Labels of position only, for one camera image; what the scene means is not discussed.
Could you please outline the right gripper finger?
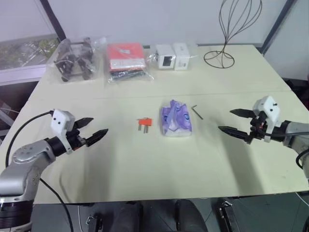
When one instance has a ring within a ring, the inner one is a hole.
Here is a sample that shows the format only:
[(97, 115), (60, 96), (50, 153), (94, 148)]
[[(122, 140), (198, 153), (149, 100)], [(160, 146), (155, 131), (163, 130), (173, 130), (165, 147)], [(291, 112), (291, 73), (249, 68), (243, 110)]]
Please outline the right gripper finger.
[(233, 110), (230, 110), (230, 113), (235, 114), (239, 117), (243, 117), (243, 118), (254, 118), (254, 112), (252, 110), (233, 109)]
[(245, 141), (247, 144), (251, 144), (252, 142), (252, 138), (250, 137), (248, 133), (244, 131), (240, 131), (237, 128), (233, 128), (229, 126), (218, 126), (218, 129), (226, 133), (227, 135), (230, 135), (232, 137)]

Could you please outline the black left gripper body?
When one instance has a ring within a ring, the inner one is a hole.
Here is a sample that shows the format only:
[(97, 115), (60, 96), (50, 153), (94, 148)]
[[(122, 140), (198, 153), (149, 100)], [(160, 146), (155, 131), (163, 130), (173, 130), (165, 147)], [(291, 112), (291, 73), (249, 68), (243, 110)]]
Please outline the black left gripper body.
[(86, 145), (86, 140), (80, 136), (79, 129), (73, 129), (72, 131), (66, 132), (66, 138), (70, 144), (71, 151), (75, 151)]

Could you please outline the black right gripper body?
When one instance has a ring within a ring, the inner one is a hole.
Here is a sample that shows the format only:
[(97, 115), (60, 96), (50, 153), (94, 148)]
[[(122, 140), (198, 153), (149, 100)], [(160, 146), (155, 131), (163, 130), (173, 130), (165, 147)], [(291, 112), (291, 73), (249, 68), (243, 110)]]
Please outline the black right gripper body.
[(255, 116), (250, 121), (250, 134), (249, 134), (249, 143), (252, 142), (253, 139), (262, 140), (265, 137), (267, 125), (266, 123), (267, 115), (265, 113), (259, 113), (258, 116)]

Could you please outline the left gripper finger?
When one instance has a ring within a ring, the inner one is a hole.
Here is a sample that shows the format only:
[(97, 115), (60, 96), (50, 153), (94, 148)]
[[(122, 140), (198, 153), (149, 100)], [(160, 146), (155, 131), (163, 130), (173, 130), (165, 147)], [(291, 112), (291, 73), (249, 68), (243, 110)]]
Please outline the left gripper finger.
[(93, 120), (92, 117), (81, 118), (81, 119), (75, 121), (75, 128), (81, 129), (81, 128), (87, 126), (92, 120)]
[(107, 132), (108, 132), (108, 129), (102, 129), (102, 130), (95, 132), (92, 136), (85, 139), (85, 145), (87, 147), (92, 146), (93, 144), (101, 140), (107, 134)]

